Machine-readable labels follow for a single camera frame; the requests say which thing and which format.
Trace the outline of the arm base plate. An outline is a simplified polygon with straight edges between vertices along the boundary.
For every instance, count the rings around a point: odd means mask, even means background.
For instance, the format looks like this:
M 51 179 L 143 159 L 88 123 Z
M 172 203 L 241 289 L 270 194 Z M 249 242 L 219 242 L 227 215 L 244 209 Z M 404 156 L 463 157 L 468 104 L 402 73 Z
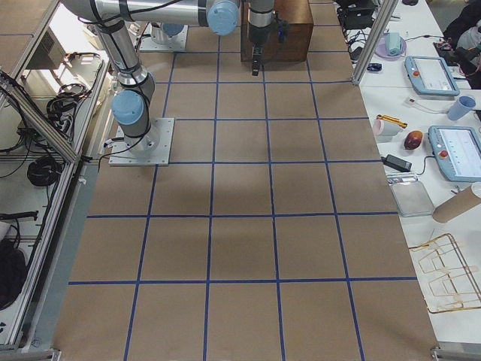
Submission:
M 175 23 L 149 23 L 141 36 L 138 50 L 145 53 L 185 52 L 188 29 L 187 25 Z
M 137 140 L 125 137 L 120 126 L 116 137 L 120 141 L 113 144 L 113 156 L 109 158 L 111 166 L 167 166 L 170 160 L 171 145 L 174 134 L 174 118 L 153 118 L 150 131 L 137 144 Z

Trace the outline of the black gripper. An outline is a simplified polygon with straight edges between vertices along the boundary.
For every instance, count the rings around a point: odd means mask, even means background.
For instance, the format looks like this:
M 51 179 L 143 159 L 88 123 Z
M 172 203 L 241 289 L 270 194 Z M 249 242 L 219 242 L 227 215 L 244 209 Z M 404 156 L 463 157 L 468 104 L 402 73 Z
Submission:
M 247 35 L 253 45 L 252 76 L 258 76 L 262 65 L 262 46 L 268 41 L 271 33 L 270 26 L 258 27 L 248 25 Z

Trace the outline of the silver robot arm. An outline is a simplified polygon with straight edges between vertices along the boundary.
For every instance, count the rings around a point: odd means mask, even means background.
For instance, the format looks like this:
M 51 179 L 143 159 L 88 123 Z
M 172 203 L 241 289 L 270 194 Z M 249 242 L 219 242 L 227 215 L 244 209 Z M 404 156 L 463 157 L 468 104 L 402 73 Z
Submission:
M 123 91 L 113 98 L 111 108 L 126 149 L 134 153 L 154 150 L 160 136 L 150 120 L 155 81 L 141 64 L 126 23 L 202 26 L 224 36 L 237 26 L 241 7 L 239 1 L 64 1 L 63 5 L 95 27 L 113 63 Z

